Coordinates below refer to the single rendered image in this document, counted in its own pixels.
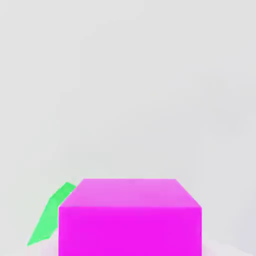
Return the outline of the small magenta cube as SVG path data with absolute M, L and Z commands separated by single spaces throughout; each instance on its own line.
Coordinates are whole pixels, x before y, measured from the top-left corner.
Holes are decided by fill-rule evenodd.
M 84 179 L 59 207 L 58 256 L 202 256 L 202 207 L 175 179 Z

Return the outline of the small green cube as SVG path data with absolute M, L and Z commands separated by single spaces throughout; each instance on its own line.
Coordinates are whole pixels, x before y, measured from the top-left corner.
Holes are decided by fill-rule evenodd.
M 75 188 L 74 184 L 66 182 L 49 198 L 27 246 L 47 240 L 53 235 L 59 224 L 59 207 Z

